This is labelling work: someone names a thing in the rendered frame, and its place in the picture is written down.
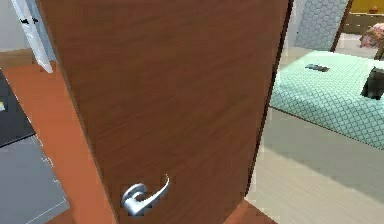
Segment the brown wooden room door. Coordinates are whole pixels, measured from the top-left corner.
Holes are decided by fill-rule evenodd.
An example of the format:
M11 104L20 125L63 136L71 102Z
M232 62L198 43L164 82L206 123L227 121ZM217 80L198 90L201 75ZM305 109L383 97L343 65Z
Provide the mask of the brown wooden room door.
M118 224L224 224L248 192L293 0L36 0ZM143 216L134 184L166 195Z

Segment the black remote control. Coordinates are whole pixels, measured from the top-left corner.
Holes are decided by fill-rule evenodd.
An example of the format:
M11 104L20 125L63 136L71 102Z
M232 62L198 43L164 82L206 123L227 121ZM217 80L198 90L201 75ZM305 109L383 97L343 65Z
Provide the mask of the black remote control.
M329 71L328 67L324 67L324 66L316 65L316 64L308 64L307 66L305 66L305 68L315 70L315 71L320 71L320 72Z

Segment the bed with green quilt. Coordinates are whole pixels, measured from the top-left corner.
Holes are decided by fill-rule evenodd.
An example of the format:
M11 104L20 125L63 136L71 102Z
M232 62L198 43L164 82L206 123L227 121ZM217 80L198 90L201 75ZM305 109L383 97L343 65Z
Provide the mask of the bed with green quilt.
M320 72L308 64L328 67ZM346 137L384 150L384 95L361 95L372 68L384 61L312 51L279 70L270 106Z

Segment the white room door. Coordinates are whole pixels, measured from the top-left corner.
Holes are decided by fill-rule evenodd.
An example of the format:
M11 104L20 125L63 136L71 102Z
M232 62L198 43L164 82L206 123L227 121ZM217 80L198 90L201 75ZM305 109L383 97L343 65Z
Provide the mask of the white room door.
M22 24L21 22L20 24L37 64L47 73L53 73L54 67L51 63L56 61L56 57L36 0L11 0L11 2L19 21L20 19L29 20L30 24ZM38 19L39 22L34 24L31 21L32 17Z

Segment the black flat mat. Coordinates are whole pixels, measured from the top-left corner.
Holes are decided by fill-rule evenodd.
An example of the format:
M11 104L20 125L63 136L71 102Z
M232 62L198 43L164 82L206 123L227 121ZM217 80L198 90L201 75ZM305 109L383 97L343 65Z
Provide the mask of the black flat mat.
M34 134L32 124L0 69L0 147Z

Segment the black box-shaped object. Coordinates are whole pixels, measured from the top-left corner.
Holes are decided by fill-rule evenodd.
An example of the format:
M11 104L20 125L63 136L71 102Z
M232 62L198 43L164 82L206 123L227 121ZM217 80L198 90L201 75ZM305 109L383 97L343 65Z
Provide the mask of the black box-shaped object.
M364 84L361 95L366 98L380 100L384 94L384 69L374 67Z

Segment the olive chest of drawers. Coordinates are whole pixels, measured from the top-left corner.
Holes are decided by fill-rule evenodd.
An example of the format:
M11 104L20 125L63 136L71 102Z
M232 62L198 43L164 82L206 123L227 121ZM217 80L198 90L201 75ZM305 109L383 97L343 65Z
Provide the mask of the olive chest of drawers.
M384 23L384 14L349 13L345 20L343 32L362 35L377 23Z

